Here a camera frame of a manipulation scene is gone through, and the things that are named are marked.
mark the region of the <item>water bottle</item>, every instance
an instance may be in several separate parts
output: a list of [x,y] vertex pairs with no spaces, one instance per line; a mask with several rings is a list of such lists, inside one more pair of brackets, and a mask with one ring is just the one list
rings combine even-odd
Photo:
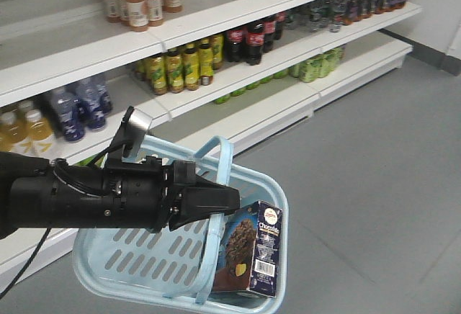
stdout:
[[106,117],[99,102],[99,93],[90,78],[79,81],[75,89],[77,96],[86,114],[86,126],[91,130],[98,130],[106,125]]
[[69,141],[78,141],[85,136],[84,126],[79,121],[79,113],[75,96],[67,92],[64,87],[52,90],[51,106],[55,110],[64,138]]
[[103,113],[108,114],[112,111],[113,106],[109,91],[107,91],[106,77],[104,76],[104,73],[99,73],[92,76],[91,82],[93,82],[94,86],[98,90],[99,103],[101,104]]

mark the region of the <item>blue plastic basket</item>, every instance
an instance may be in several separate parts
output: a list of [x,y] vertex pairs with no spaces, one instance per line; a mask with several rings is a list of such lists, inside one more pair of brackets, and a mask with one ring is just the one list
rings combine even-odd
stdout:
[[[206,156],[217,145],[221,146],[219,159]],[[238,189],[242,206],[264,200],[284,211],[276,297],[242,297],[232,303],[208,298],[224,230],[222,214],[157,234],[143,229],[81,229],[73,247],[73,267],[82,285],[103,297],[196,313],[275,312],[285,296],[287,278],[287,199],[267,175],[232,164],[232,151],[233,146],[220,137],[194,152],[146,136],[138,158],[157,155],[168,162],[195,161],[198,174]]]

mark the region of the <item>red label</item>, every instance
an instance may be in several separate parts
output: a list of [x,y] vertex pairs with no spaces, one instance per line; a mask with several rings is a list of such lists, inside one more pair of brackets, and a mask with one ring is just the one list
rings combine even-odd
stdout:
[[264,33],[247,33],[246,44],[253,46],[264,45]]
[[287,15],[287,13],[285,13],[285,12],[276,13],[275,14],[275,21],[284,22],[286,15]]
[[228,31],[227,37],[231,42],[241,42],[243,40],[243,30]]
[[264,23],[264,33],[271,34],[275,32],[275,21],[268,21]]

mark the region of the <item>robotic arm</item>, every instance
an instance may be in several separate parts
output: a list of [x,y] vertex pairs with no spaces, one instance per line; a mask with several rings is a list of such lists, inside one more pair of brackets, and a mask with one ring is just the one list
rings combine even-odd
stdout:
[[0,239],[17,228],[146,228],[175,230],[213,213],[240,206],[237,189],[196,175],[195,163],[134,156],[151,118],[130,107],[110,146],[103,169],[69,166],[64,159],[0,152]]

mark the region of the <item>white wall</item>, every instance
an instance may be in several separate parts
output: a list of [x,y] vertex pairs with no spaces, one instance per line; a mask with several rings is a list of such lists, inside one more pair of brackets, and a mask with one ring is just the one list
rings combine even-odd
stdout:
[[[461,58],[461,37],[456,37],[461,24],[461,0],[411,1],[421,5],[424,8],[423,13],[399,22],[389,27],[389,30],[435,50]],[[451,45],[458,50],[449,51]]]

